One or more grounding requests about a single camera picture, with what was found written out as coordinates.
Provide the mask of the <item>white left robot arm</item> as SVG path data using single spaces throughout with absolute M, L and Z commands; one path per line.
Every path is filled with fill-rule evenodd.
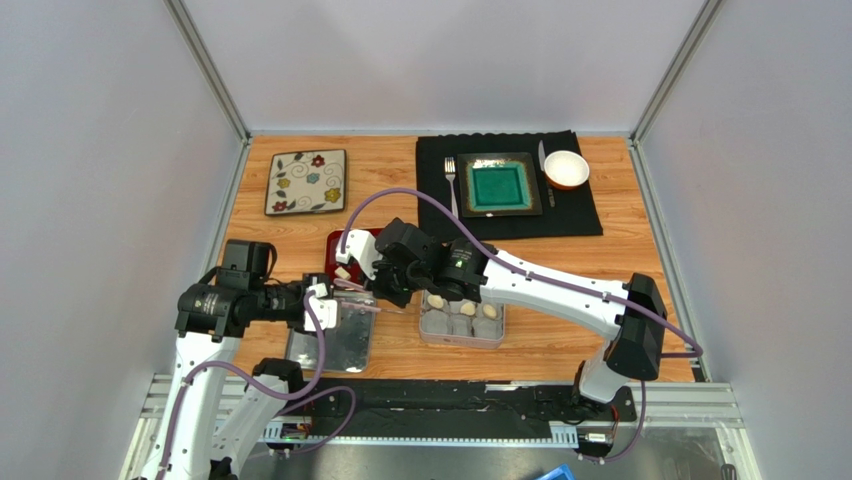
M 305 283 L 272 282 L 276 261 L 270 243 L 229 240 L 221 264 L 179 297 L 173 379 L 140 478 L 240 478 L 274 415 L 314 388 L 296 361 L 233 363 L 252 322 L 304 316 Z

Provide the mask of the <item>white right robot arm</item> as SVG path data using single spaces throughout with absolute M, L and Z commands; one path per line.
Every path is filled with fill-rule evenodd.
M 604 340 L 575 377 L 574 394 L 610 402 L 628 381 L 660 375 L 667 312 L 654 279 L 626 283 L 577 276 L 526 262 L 490 244 L 442 243 L 394 219 L 378 235 L 374 292 L 399 306 L 417 290 L 446 300 L 520 306 L 570 321 Z

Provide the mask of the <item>white oval chocolate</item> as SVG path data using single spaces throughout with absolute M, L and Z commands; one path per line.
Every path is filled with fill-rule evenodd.
M 482 315 L 485 318 L 488 318 L 488 319 L 491 319 L 491 320 L 496 320 L 498 318 L 498 310 L 495 306 L 493 306 L 491 304 L 482 304 L 481 309 L 482 309 Z
M 445 306 L 445 300 L 439 295 L 429 295 L 427 297 L 427 303 L 432 309 L 443 309 Z

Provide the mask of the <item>pink handled metal tongs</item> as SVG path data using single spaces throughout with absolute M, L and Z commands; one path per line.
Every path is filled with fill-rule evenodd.
M 335 278 L 333 286 L 335 291 L 334 298 L 347 308 L 355 308 L 374 313 L 407 314 L 405 310 L 380 306 L 378 300 L 371 292 L 350 280 Z

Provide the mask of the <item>white rectangular chocolate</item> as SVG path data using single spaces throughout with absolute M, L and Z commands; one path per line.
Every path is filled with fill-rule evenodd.
M 344 280 L 349 280 L 351 278 L 351 274 L 343 267 L 337 267 L 334 273 L 338 278 Z

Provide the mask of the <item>red lacquer tray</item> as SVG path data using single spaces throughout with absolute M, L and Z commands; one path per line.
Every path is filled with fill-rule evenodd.
M 369 231 L 370 233 L 372 233 L 375 236 L 375 238 L 380 233 L 380 229 L 378 229 L 378 228 L 366 229 L 366 230 Z M 346 265 L 341 266 L 341 265 L 338 265 L 336 263 L 335 259 L 334 259 L 334 249 L 335 249 L 335 246 L 337 245 L 338 240 L 339 240 L 342 233 L 343 233 L 342 230 L 333 231 L 332 233 L 330 233 L 328 235 L 328 237 L 326 239 L 324 272 L 330 277 L 330 279 L 333 283 L 333 280 L 335 278 L 338 278 L 334 273 L 335 269 L 337 267 L 343 267 L 351 274 L 351 278 L 349 279 L 350 281 L 363 286 L 367 291 L 369 291 L 372 287 L 372 281 L 373 280 L 367 279 L 363 275 L 363 273 L 360 271 L 360 268 L 358 267 L 357 264 L 351 264 L 349 266 L 346 266 Z

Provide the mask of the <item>white heart chocolate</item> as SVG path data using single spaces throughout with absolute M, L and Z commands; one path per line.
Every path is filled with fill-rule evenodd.
M 458 313 L 468 317 L 475 317 L 477 315 L 477 304 L 470 301 L 459 302 Z

